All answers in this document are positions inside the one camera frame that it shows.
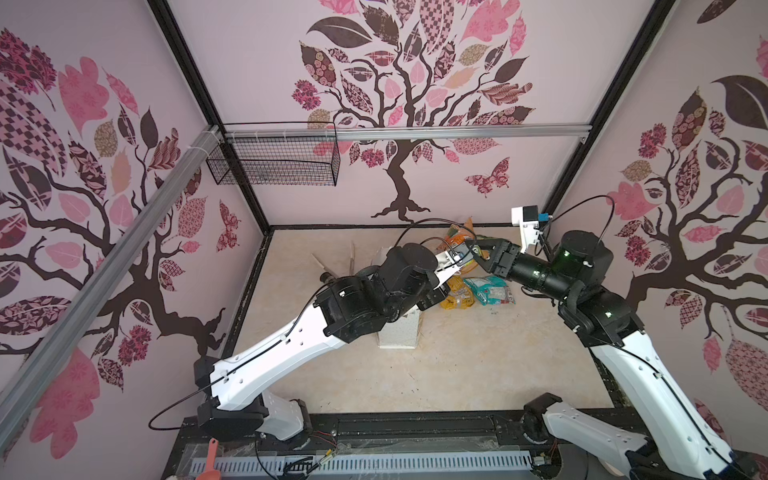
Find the wallpaper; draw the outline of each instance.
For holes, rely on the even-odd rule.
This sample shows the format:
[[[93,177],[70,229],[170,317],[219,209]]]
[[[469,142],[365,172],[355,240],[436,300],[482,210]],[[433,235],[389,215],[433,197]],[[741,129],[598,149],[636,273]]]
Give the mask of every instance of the wallpaper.
[[[371,128],[588,123],[650,2],[172,5],[226,121]],[[211,28],[224,23],[225,31]],[[597,32],[612,42],[598,41]],[[272,223],[401,223],[435,215],[504,222],[514,205],[544,203],[577,142],[340,142],[336,187],[255,190]],[[332,146],[320,142],[314,153]]]
[[[762,455],[768,32],[753,18],[766,14],[750,0],[683,3],[563,204],[597,192],[615,200],[606,285],[637,308],[712,428]],[[607,205],[596,203],[558,232],[602,228]]]
[[[143,2],[79,7],[24,4],[0,25],[2,385],[204,127]],[[129,28],[95,41],[118,18]],[[239,190],[203,165],[4,452],[3,475],[159,475],[175,435],[147,421],[221,347],[259,242]]]

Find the pink wall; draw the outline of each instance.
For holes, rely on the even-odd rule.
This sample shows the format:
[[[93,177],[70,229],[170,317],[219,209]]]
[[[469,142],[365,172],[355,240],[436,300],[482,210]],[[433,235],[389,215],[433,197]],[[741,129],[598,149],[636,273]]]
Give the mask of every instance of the pink wall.
[[[3,14],[0,385],[205,125],[145,2],[22,2]],[[159,476],[175,433],[147,421],[195,388],[201,353],[220,351],[260,240],[239,190],[203,166],[0,475]],[[159,423],[178,425],[195,407]]]
[[[768,455],[768,4],[699,20],[708,3],[680,3],[561,210],[617,201],[605,284],[713,428]],[[580,207],[553,237],[607,213]]]
[[[476,101],[478,117],[516,108],[514,117],[527,124],[588,123],[651,2],[556,3],[422,0],[400,2],[402,10],[398,13],[395,2],[237,0],[229,2],[227,8],[200,0],[171,2],[225,121],[302,121],[308,115],[323,118],[317,112],[326,111],[337,124],[350,117],[349,127],[418,126],[416,113],[422,107],[424,125],[438,125],[443,120],[447,123],[457,115],[464,115],[461,124],[472,124],[476,117],[470,112]],[[404,15],[403,11],[412,13]],[[342,19],[332,23],[353,22],[347,25],[357,25],[361,35],[367,37],[347,38],[344,30],[332,25],[313,28],[325,18]],[[374,31],[371,25],[385,26],[382,31]],[[402,57],[397,62],[382,59],[387,55],[395,57],[398,44],[403,48],[413,46],[408,39],[414,32],[418,42],[426,46],[423,65],[418,58]],[[306,45],[306,58],[300,42]],[[429,72],[436,65],[450,63],[444,61],[451,56],[446,45],[453,46],[452,66],[444,69],[447,72],[442,78],[435,76],[429,81]],[[496,48],[501,48],[502,56],[481,78],[485,59]],[[379,64],[373,64],[372,57],[367,56],[373,52],[384,52],[376,56]],[[334,84],[338,91],[328,89],[319,77],[315,79],[307,72],[307,58],[310,67],[315,68],[314,56],[318,53],[324,58],[318,61],[318,68],[333,67],[334,73],[326,83]],[[504,65],[515,61],[523,64],[513,78],[507,79]],[[402,73],[396,70],[396,64]],[[375,68],[379,75],[366,79],[358,70],[358,78],[354,78],[347,71],[350,68],[367,69],[369,73]],[[417,70],[425,73],[423,78],[415,73]],[[306,81],[300,83],[302,88],[297,85],[299,81]],[[488,83],[478,86],[481,81]],[[349,92],[344,91],[344,82]],[[429,93],[437,97],[432,101],[430,97],[416,99],[428,83]],[[506,94],[482,93],[502,85]],[[356,103],[350,97],[356,89],[362,94],[353,97],[371,99],[370,109],[365,100]],[[412,92],[410,101],[406,90]],[[339,109],[336,95],[348,109]],[[453,95],[448,108],[442,108],[445,102],[441,95]],[[391,121],[391,114],[399,108],[404,108],[405,114],[399,122]],[[267,217],[275,224],[399,223],[401,219],[468,215],[480,222],[506,222],[510,207],[545,202],[551,183],[578,140],[555,137],[497,141],[499,145],[471,153],[454,142],[436,141],[436,146],[427,144],[431,160],[414,157],[413,151],[425,144],[417,146],[412,142],[398,142],[400,156],[386,158],[387,142],[380,141],[360,146],[361,153],[372,151],[368,162],[365,158],[354,161],[355,155],[350,157],[348,151],[356,147],[347,144],[342,146],[336,187],[258,185],[255,190]],[[381,152],[381,162],[376,160],[377,151]],[[505,158],[506,164],[497,176],[492,176]],[[493,190],[479,192],[478,185],[467,179]],[[372,218],[377,213],[384,214]]]

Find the plastic package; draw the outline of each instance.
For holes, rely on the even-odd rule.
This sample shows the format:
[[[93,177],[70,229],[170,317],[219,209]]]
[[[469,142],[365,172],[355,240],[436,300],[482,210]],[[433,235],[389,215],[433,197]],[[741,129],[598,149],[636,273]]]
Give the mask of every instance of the plastic package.
[[[462,278],[454,275],[445,281],[451,288],[451,293],[440,302],[440,306],[446,310],[454,308],[465,309],[475,304],[475,297],[472,291],[464,284]]]
[[[465,278],[464,283],[482,305],[515,303],[515,298],[512,296],[509,285],[495,275]]]

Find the wire basket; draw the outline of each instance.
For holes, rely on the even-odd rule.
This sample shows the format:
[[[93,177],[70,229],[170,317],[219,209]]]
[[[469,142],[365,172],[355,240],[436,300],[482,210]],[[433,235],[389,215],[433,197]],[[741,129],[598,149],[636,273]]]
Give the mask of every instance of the wire basket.
[[[216,183],[336,186],[341,164],[336,125],[316,121],[275,123],[309,128],[238,132],[227,137],[207,159]]]

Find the butterfly decal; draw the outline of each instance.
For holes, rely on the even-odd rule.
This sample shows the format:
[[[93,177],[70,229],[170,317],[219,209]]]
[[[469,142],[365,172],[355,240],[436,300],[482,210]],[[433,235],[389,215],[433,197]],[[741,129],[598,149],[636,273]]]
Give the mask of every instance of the butterfly decal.
[[[230,209],[221,200],[219,200],[219,211],[221,212],[221,220],[224,221],[224,232],[219,236],[219,241],[216,242],[217,252],[227,247],[234,248],[237,245],[235,230],[242,221],[238,220],[235,214],[231,214]]]
[[[509,170],[509,157],[498,162],[498,165],[494,167],[489,177],[486,177],[485,175],[471,175],[466,177],[465,180],[468,181],[470,185],[477,187],[478,192],[488,197],[488,193],[493,190],[494,185],[496,187],[509,188],[509,185],[507,185],[509,175],[505,173],[507,170]]]

